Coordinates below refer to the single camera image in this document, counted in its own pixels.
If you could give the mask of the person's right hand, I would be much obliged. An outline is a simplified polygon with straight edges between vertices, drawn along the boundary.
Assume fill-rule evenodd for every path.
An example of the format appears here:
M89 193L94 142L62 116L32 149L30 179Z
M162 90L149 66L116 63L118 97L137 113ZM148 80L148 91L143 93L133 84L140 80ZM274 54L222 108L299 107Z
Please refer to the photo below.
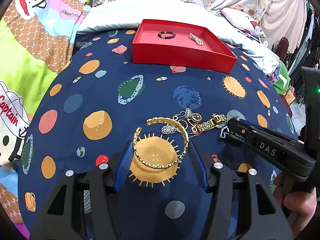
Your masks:
M298 213L295 222L291 225L292 233L297 237L313 218L317 209L316 189L312 193L293 192L285 194L283 190L284 176L278 174L273 181L276 188L273 195L280 206L285 206L292 212Z

